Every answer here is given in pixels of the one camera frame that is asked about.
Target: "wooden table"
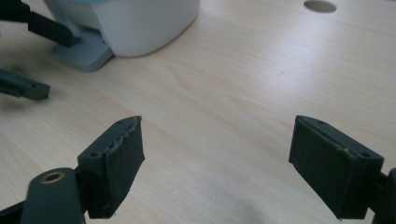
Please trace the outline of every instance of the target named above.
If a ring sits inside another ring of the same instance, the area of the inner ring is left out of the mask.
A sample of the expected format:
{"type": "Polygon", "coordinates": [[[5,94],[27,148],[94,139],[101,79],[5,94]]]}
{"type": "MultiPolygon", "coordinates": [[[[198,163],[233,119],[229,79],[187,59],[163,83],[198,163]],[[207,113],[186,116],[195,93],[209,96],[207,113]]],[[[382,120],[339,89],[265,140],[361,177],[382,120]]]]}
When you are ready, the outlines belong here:
{"type": "Polygon", "coordinates": [[[59,63],[25,24],[1,22],[0,67],[51,92],[0,95],[0,209],[141,115],[147,159],[131,193],[116,216],[88,223],[339,223],[288,163],[294,118],[325,120],[382,155],[383,173],[396,167],[396,3],[331,1],[334,13],[304,0],[202,0],[174,42],[93,73],[59,63]]]}

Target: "light wood tabletop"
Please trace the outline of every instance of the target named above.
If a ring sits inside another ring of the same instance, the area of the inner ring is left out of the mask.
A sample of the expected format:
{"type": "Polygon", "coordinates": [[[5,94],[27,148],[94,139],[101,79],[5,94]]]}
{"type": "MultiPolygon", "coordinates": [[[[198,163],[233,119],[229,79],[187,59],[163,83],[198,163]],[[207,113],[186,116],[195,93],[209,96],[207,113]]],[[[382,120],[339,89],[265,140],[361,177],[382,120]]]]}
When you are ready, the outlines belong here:
{"type": "Polygon", "coordinates": [[[58,62],[25,24],[0,22],[0,68],[51,86],[40,102],[0,95],[0,209],[141,115],[146,160],[131,192],[113,218],[88,223],[340,223],[288,162],[294,119],[324,120],[382,155],[384,174],[396,167],[396,2],[330,2],[333,13],[202,0],[165,48],[91,73],[58,62]]]}

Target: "round cable hole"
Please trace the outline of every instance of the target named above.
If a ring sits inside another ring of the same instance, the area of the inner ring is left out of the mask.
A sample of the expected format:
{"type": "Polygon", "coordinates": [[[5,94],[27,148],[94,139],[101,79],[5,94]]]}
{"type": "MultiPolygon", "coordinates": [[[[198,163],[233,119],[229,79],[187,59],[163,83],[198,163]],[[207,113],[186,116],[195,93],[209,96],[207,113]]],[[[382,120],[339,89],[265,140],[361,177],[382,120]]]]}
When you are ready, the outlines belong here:
{"type": "Polygon", "coordinates": [[[304,2],[304,6],[313,11],[322,13],[330,13],[337,10],[337,6],[335,4],[318,0],[308,0],[304,2]]]}
{"type": "Polygon", "coordinates": [[[41,179],[41,183],[43,184],[52,184],[55,183],[56,181],[64,178],[64,173],[63,172],[54,172],[47,174],[41,179]]]}

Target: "white container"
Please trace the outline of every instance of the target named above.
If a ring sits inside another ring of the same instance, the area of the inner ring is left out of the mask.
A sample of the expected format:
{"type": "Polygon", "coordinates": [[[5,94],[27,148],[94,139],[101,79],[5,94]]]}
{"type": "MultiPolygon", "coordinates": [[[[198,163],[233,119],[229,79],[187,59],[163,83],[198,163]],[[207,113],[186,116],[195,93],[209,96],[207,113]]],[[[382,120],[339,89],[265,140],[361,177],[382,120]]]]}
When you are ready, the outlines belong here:
{"type": "Polygon", "coordinates": [[[99,30],[117,56],[140,56],[178,37],[198,14],[199,0],[44,0],[55,20],[80,36],[99,30]]]}

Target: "wood grain surface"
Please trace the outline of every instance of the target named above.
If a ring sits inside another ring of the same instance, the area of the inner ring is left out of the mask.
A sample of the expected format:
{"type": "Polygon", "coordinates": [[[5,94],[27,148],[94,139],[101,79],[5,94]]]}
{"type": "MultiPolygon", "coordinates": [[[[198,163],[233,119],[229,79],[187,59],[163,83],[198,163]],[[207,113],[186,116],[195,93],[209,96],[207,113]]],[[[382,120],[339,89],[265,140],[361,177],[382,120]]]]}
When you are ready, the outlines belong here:
{"type": "Polygon", "coordinates": [[[202,0],[171,44],[93,73],[0,22],[0,68],[51,85],[41,102],[0,95],[0,209],[141,115],[147,159],[131,193],[88,223],[339,223],[288,163],[294,118],[322,119],[385,157],[383,173],[396,167],[396,3],[331,2],[317,13],[304,0],[202,0]]]}

